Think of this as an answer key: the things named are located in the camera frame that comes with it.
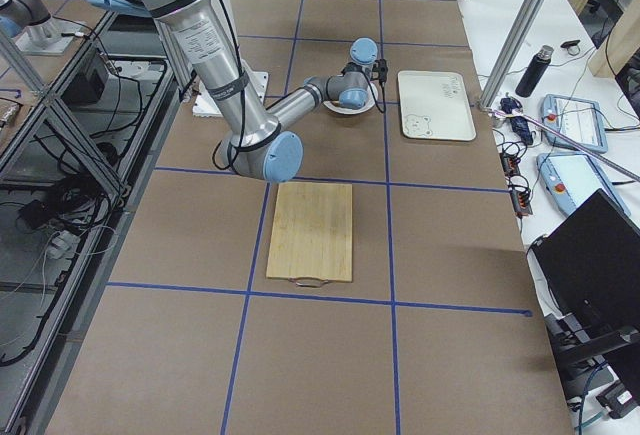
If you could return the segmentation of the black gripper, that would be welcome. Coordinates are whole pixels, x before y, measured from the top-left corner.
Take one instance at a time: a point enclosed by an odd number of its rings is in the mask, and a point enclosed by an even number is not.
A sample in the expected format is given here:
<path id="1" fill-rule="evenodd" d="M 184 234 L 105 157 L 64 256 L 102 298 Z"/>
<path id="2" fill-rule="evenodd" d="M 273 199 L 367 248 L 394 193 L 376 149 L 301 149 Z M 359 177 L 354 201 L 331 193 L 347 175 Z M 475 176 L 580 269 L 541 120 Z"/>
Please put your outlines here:
<path id="1" fill-rule="evenodd" d="M 374 62 L 372 67 L 372 80 L 377 81 L 380 86 L 385 86 L 388 78 L 388 64 L 384 58 Z"/>

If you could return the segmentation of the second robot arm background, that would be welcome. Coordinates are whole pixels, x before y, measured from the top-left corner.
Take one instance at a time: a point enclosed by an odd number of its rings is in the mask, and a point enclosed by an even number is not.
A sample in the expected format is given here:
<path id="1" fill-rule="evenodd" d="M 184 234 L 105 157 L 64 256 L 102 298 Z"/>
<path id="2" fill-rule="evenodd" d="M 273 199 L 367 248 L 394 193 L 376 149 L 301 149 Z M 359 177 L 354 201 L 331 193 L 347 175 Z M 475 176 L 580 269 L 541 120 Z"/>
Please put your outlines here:
<path id="1" fill-rule="evenodd" d="M 27 55 L 61 56 L 71 40 L 42 0 L 1 0 L 1 30 Z"/>

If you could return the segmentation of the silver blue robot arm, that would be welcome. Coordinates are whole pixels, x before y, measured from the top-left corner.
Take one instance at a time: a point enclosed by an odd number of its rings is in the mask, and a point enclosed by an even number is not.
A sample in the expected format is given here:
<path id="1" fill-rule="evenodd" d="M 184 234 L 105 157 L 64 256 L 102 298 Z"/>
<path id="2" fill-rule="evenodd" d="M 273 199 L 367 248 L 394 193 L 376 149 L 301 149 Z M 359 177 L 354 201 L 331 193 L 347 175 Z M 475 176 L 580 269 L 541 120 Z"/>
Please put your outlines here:
<path id="1" fill-rule="evenodd" d="M 358 111 L 372 95 L 372 83 L 388 72 L 376 43 L 357 39 L 350 62 L 338 75 L 311 77 L 297 90 L 265 107 L 254 88 L 231 22 L 231 11 L 215 13 L 222 0 L 86 0 L 117 13 L 150 17 L 168 27 L 230 127 L 214 150 L 220 170 L 273 183 L 291 180 L 300 169 L 303 145 L 290 126 L 324 102 Z"/>

